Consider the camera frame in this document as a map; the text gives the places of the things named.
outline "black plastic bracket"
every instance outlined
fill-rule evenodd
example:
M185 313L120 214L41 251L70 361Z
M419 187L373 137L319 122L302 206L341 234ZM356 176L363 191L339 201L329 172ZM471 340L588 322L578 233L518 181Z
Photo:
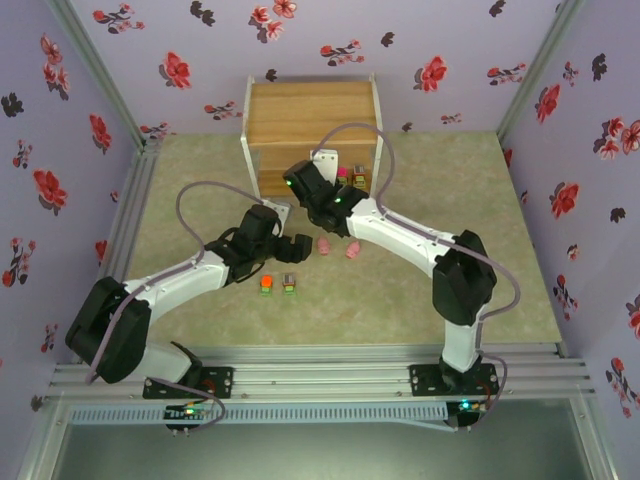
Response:
M213 393L220 399L231 398L233 388L233 368L231 367L202 367L200 379L195 387L196 390ZM146 400L166 400L166 399L197 399L202 397L194 393L168 387L162 383L151 379L145 380L142 398Z
M445 381L437 363L410 365L409 382L414 397L495 395L499 388L496 367L491 363L479 364L461 374L455 385Z

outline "red flower print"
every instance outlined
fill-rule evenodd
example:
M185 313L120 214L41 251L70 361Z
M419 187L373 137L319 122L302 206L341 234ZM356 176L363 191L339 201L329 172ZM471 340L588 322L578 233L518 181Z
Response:
M49 62L45 63L42 70L44 71L44 79L47 83L56 83L56 71Z
M560 85L556 84L551 88L542 91L540 103L536 105L538 111L538 122L542 124L545 118L553 113L558 106L558 95L560 95Z
M513 150L508 149L504 152L504 161L507 163L507 168L511 167L511 157L513 156Z
M555 198L552 197L551 211L556 219L559 218L560 215L569 213L575 208L579 191L580 186L572 183L561 187L556 193Z
M102 263L104 260L104 254L107 251L107 241L102 240L101 242L96 242L96 256L98 257L98 265Z
M102 151L106 153L107 149L111 145L111 135L107 132L107 126L99 115L89 115L89 121L91 122L91 131L93 132L93 138L96 143L100 145Z
M47 56L47 60L51 65L57 65L62 61L62 55L60 55L60 49L58 45L49 40L46 34L42 34L40 38L40 46L42 47L42 51Z
M273 6L273 13L279 17L293 18L293 12L296 11L298 6L295 3L291 3L290 0L275 0Z
M277 40L283 31L282 22L269 22L267 24L267 38L269 40Z
M625 155L635 152L640 147L640 120L636 120L629 128L624 129L622 136L622 151Z
M422 89L425 92L437 91L438 82L442 80L447 73L447 66L439 55L433 57L430 63L426 64L422 69Z
M636 338L640 340L640 311L631 314L629 326L635 331Z
M51 171L36 169L33 179L42 199L54 207L62 208L67 204L67 192L60 188L60 182Z
M256 7L251 16L258 23L267 23L270 20L267 7Z
M622 123L622 117L616 117L609 121L609 135L612 137L617 137L623 128L624 123Z
M173 82L173 85L180 89L190 88L189 76L189 64L183 62L182 59L173 52L167 53L167 58L164 61L164 67L169 79Z
M620 360L618 357L611 360L611 364L618 372L624 372L624 364L622 363L622 360Z
M600 157L603 160L613 160L616 156L616 153L620 151L620 147L615 142L615 140L609 140L604 146L600 149Z
M60 71L58 72L58 83L60 84L60 88L65 92L69 91L69 88L71 87L69 85L69 74L66 72L64 67L60 67Z

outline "small figurine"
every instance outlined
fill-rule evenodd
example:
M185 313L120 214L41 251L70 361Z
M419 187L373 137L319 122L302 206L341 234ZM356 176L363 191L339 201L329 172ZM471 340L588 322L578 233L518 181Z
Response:
M364 167L356 165L353 167L353 186L360 189L367 188L367 180L364 176Z
M270 297L273 289L273 277L271 275L263 275L260 280L260 295Z
M318 247L318 253L320 255L329 255L329 250L331 250L331 245L329 244L329 240L326 237L320 237L316 242Z
M295 295L296 293L296 277L293 273L285 273L282 279L285 295Z
M338 167L338 183L342 186L349 185L349 170Z
M347 247L347 258L356 258L360 253L360 242L351 242Z

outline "floral wallpaper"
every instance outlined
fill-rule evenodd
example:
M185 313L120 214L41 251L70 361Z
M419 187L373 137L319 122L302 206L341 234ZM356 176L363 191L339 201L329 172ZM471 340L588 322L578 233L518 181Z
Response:
M138 126L169 133L240 132L248 75L372 72L389 131L495 130L558 2L71 0ZM230 116L203 109L229 102ZM543 117L553 102L552 91Z
M115 28L132 14L108 12ZM0 49L0 401L11 412L0 415L0 478L10 480L54 366L71 359L63 336L108 255L135 147L45 2L6 5L0 40L11 46Z
M503 142L558 325L586 359L622 479L640 471L638 19L633 0L587 2Z

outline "purple cable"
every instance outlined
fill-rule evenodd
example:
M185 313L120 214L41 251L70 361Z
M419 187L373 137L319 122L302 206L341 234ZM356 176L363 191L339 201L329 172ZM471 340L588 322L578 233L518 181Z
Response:
M227 190L231 190L233 192L239 193L240 195L244 195L245 197L253 200L256 203L259 204L263 204L264 202L262 200L260 200L257 197L254 197L253 195L251 195L250 193L247 193L243 190L240 190L237 187L234 187L232 185L227 185L226 183L222 183L222 182L215 182L212 180L202 180L199 182L193 182L190 183L188 185L185 185L182 190L180 190L180 192L178 193L178 196L176 197L176 215L178 217L178 221L180 222L180 224L184 227L184 229L189 233L189 235L191 235L196 242L198 242L198 246L199 246L199 251L198 254L196 256L195 262L198 263L200 260L202 260L202 257L204 257L204 242L202 241L202 238L200 238L200 236L189 226L187 225L187 222L185 222L184 217L182 216L182 212L180 211L180 202L182 201L182 196L188 191L191 190L194 187L198 187L200 185L211 185L214 187L222 187L222 188L226 188ZM102 337L102 342L100 342L100 346L98 347L98 350L95 354L95 356L93 357L93 361L91 362L91 367L89 368L89 373L87 374L86 378L85 378L85 382L88 385L91 385L93 382L95 382L95 380L98 378L98 374L96 373L96 370L98 368L98 365L100 364L100 360L102 359L102 356L104 355L104 351L107 348L107 345L109 343L109 340L111 338L111 335L113 334L113 330L116 328L116 325L118 324L118 322L120 321L120 318L122 317L122 312L124 311L124 309L127 307L127 305L129 305L129 303L131 303L131 301L133 301L133 299L139 295L140 293L142 293L145 290L145 287L149 286L152 287L154 284L158 283L161 280L164 280L165 278L169 278L173 275L176 275L178 273L182 273L186 270L189 270L193 268L193 264L191 262L185 263L184 265L181 265L179 267L174 268L173 270L169 270L167 272L164 272L154 278L151 278L146 284L140 285L138 288L134 289L133 292L131 292L127 297L125 297L125 299L122 301L122 303L120 303L120 305L118 305L118 308L116 309L116 311L114 312L111 321L109 322L109 326L107 327L107 331L104 334L104 337ZM207 392L203 392L201 390L196 390L193 388L189 388L189 387L185 387L183 385L178 385L176 383L171 383L171 382L167 382L165 380L161 380L158 378L153 378L152 380L158 382L158 383L162 383L164 385L167 385L169 387L172 388L176 388L179 390L183 390L185 392L190 392L190 393L195 393L197 395L200 395L203 398L206 398L208 400L213 400L215 403L218 403L220 405L220 407L222 408L222 413L216 417L214 420L211 420L210 422L207 422L206 424L200 425L199 427L196 428L203 428L206 426L211 426L215 423L218 423L222 417L224 416L226 410L225 407L223 405L223 403L214 395L210 395Z
M483 313L478 318L479 325L478 325L478 332L477 332L477 336L476 336L476 351L478 352L478 354L484 355L485 358L500 362L502 364L503 369L504 369L503 375L502 375L502 384L498 388L498 393L496 394L494 400L491 402L491 405L489 406L489 409L482 416L482 418L485 418L493 410L493 406L496 404L497 400L500 398L500 395L502 394L502 391L504 390L504 386L505 386L506 381L507 381L507 363L502 358L497 357L495 355L487 355L480 349L480 341L481 341L481 336L482 336L482 327L483 327L484 321L487 318L499 315L501 313L508 312L509 310L513 309L518 303L520 303L520 298L522 296L522 292L520 290L520 285L518 284L518 281L515 279L515 277L512 275L512 273L509 270L507 270L505 267L503 267L501 264L496 262L495 260L492 260L491 258L489 258L489 257L487 257L485 255L482 255L482 254L480 254L478 252L475 252L475 251L473 251L473 250L471 250L469 248L463 247L462 245L457 245L457 244L455 244L453 242L449 242L448 240L445 240L443 238L439 238L439 237L437 237L435 235L431 235L428 232L424 232L424 231L414 227L413 225L409 225L408 223L405 223L401 219L399 219L397 217L394 217L392 214L388 213L387 209L382 205L382 195L384 194L384 192L387 190L387 188L391 184L391 180L393 179L393 176L395 174L396 156L395 156L395 152L393 150L393 146L391 145L391 140L389 140L389 137L387 136L387 134L384 133L382 130L380 130L380 129L378 129L378 128L376 128L373 125L370 125L368 123L362 123L362 122L345 123L344 125L340 125L339 127L334 128L333 130L331 130L329 133L327 133L324 136L324 138L320 141L318 146L313 150L312 157L315 156L315 154L318 153L318 151L325 145L325 143L327 143L327 141L333 135L335 135L336 133L338 133L338 132L340 132L342 130L345 130L347 128L358 128L358 127L359 128L366 128L366 129L371 130L371 131L375 132L376 134L378 134L380 136L380 138L382 138L382 141L384 142L385 146L387 147L387 150L389 151L389 158L391 160L391 164L390 164L390 168L389 168L389 176L385 180L385 182L382 185L382 188L380 189L380 191L374 197L374 199L376 201L376 206L378 207L378 210L380 210L380 212L383 214L383 216L385 218L387 218L390 222L395 223L396 225L399 225L399 226L401 226L403 228L406 228L407 230L409 230L409 231L411 231L413 233L416 233L416 234L426 238L427 240L429 240L431 242L439 243L440 245L444 245L447 248L452 248L452 249L457 250L457 251L459 251L461 253L469 255L470 257L473 257L476 260L480 260L481 262L484 262L484 263L490 265L495 270L498 270L500 273L502 273L511 282L511 285L513 285L513 290L514 290L513 300L509 304L507 304L507 305L505 305L503 307L496 308L495 310L491 310L490 312Z

